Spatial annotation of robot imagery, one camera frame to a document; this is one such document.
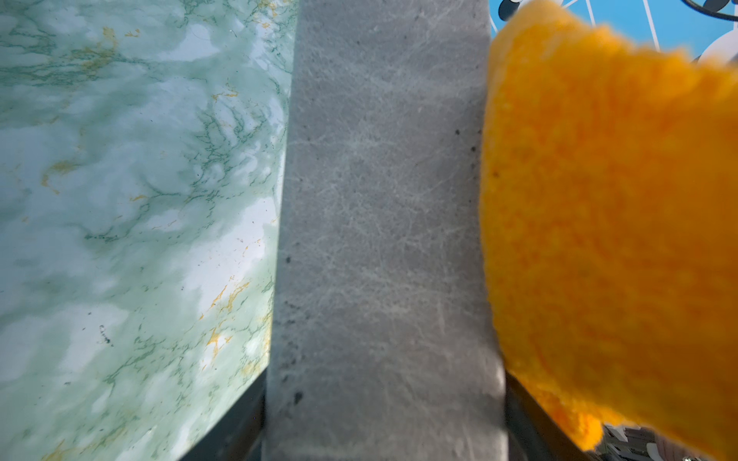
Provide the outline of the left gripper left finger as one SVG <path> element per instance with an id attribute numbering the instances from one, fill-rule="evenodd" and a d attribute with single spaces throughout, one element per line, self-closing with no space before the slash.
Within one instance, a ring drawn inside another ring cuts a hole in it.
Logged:
<path id="1" fill-rule="evenodd" d="M 222 419 L 181 461 L 261 461 L 266 373 L 262 371 Z"/>

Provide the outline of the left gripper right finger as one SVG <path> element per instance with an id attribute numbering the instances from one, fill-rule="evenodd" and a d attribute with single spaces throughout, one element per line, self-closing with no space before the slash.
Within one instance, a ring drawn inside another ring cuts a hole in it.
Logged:
<path id="1" fill-rule="evenodd" d="M 582 460 L 582 451 L 512 374 L 505 374 L 505 425 L 527 460 Z"/>

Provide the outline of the orange towel cloth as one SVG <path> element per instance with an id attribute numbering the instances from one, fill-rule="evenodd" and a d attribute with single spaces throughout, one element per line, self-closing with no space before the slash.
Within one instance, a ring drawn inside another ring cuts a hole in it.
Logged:
<path id="1" fill-rule="evenodd" d="M 480 240 L 507 372 L 583 451 L 737 456 L 737 68 L 552 1 L 493 38 Z"/>

